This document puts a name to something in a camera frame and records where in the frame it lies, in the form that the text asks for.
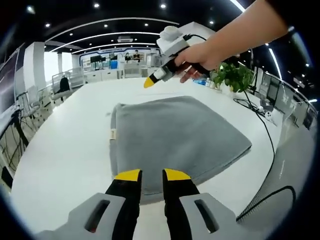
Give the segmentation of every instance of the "white table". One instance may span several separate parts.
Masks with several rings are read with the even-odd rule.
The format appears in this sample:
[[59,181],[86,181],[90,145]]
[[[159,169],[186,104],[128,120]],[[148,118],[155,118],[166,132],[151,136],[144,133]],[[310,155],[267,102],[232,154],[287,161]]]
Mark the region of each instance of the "white table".
[[[256,114],[231,97],[191,80],[181,84],[171,79],[148,89],[143,88],[144,80],[87,84],[57,107],[35,134],[20,160],[11,193],[13,207],[32,232],[56,229],[67,221],[69,211],[95,193],[104,193],[111,184],[109,113],[117,103],[139,104],[187,95],[216,111],[242,132],[252,147],[229,168],[197,187],[236,215],[253,199],[273,159],[266,129]],[[259,101],[253,95],[250,99]],[[265,122],[276,148],[282,123]],[[134,239],[170,239],[164,206],[162,201],[140,207]]]

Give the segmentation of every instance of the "finger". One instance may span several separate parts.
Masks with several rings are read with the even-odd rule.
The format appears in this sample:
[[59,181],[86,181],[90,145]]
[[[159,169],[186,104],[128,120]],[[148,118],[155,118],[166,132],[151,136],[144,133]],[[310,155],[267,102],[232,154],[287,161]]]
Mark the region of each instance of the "finger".
[[182,73],[184,70],[186,70],[189,67],[190,67],[190,63],[184,62],[181,66],[179,66],[178,71],[176,71],[175,74],[179,75],[180,73]]
[[194,74],[193,74],[193,79],[199,79],[199,78],[201,78],[202,77],[202,74],[201,73],[199,73],[198,71],[196,71]]
[[185,75],[180,79],[180,83],[186,82],[191,76],[193,76],[193,74],[194,74],[196,71],[197,71],[196,69],[194,69],[193,67],[191,67],[191,68],[185,73]]
[[186,61],[185,51],[182,51],[175,59],[174,63],[177,67]]

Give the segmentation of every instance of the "gray towel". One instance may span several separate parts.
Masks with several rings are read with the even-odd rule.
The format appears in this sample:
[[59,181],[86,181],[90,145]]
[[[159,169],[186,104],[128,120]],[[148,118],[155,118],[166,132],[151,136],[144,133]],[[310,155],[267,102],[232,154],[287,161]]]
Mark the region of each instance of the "gray towel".
[[111,129],[116,129],[110,140],[112,174],[141,169],[142,204],[163,199],[162,169],[180,170],[200,184],[251,147],[222,116],[190,96],[118,104]]

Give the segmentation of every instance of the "yellow tip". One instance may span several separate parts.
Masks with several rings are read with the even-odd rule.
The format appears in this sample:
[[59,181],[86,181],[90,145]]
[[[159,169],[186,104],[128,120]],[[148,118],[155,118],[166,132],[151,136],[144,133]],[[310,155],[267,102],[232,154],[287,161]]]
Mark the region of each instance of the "yellow tip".
[[168,181],[188,180],[191,179],[187,174],[182,171],[165,168],[166,177]]
[[138,181],[139,172],[140,172],[140,169],[120,172],[117,176],[115,176],[114,179],[123,180],[123,181],[137,182]]
[[143,87],[146,89],[146,88],[149,88],[151,86],[153,86],[155,83],[151,80],[150,77],[147,77],[145,82],[144,82],[144,85]]

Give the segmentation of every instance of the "hand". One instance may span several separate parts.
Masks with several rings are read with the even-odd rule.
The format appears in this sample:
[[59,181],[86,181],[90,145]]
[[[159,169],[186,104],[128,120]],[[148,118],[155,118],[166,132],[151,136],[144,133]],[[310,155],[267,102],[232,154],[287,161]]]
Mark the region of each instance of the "hand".
[[[174,60],[177,67],[180,66],[179,72],[182,73],[184,70],[190,67],[190,64],[199,63],[205,69],[211,71],[218,68],[221,60],[217,57],[216,52],[212,52],[207,46],[206,42],[199,43],[188,47],[186,50],[182,51]],[[181,83],[184,83],[189,78],[200,78],[202,75],[197,72],[196,69],[191,67],[184,76],[180,79]]]

